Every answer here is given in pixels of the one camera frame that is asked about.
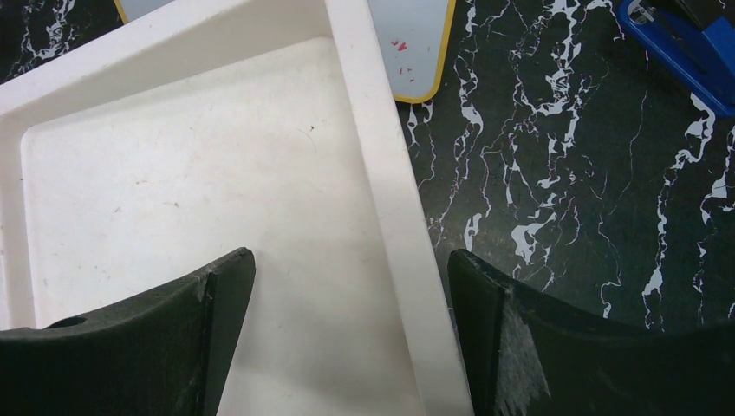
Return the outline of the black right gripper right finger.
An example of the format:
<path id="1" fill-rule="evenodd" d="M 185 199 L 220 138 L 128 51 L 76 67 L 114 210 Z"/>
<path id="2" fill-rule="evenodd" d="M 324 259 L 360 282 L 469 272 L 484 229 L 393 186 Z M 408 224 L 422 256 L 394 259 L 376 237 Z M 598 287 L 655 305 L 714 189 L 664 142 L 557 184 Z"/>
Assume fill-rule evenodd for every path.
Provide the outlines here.
<path id="1" fill-rule="evenodd" d="M 610 321 L 467 250 L 448 282 L 477 415 L 731 415 L 734 325 L 667 334 Z"/>

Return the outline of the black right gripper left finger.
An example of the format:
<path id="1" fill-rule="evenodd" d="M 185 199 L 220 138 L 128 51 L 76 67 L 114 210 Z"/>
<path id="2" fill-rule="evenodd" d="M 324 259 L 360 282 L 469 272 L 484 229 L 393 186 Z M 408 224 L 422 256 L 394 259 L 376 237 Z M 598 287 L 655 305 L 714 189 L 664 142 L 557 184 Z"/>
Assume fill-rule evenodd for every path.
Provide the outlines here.
<path id="1" fill-rule="evenodd" d="M 216 414 L 256 271 L 239 248 L 46 328 L 4 330 L 2 414 Z"/>

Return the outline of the white drawer organizer box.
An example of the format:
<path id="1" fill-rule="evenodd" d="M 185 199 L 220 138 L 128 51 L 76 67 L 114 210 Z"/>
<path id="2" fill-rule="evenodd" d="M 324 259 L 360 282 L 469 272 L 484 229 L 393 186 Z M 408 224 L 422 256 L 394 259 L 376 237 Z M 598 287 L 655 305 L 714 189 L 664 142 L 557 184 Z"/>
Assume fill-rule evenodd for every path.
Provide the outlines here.
<path id="1" fill-rule="evenodd" d="M 469 415 L 383 55 L 388 1 L 174 1 L 1 86 L 1 326 L 239 247 L 224 415 Z"/>

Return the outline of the yellow framed whiteboard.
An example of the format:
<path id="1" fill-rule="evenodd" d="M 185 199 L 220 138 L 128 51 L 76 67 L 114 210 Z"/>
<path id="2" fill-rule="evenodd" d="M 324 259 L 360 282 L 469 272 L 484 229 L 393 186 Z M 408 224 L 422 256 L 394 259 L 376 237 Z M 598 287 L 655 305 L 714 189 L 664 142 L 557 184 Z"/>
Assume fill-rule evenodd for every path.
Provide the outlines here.
<path id="1" fill-rule="evenodd" d="M 268 107 L 349 90 L 420 103 L 438 88 L 452 1 L 124 1 L 109 48 L 137 83 L 188 81 Z"/>

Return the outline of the blue plastic clamp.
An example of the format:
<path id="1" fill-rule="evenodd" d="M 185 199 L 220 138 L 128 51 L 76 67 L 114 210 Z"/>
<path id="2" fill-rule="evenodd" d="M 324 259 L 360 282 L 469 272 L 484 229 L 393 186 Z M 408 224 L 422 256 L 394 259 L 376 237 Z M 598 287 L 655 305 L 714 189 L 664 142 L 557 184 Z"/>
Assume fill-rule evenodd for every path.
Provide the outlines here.
<path id="1" fill-rule="evenodd" d="M 734 116 L 733 1 L 622 1 L 615 15 L 717 116 Z"/>

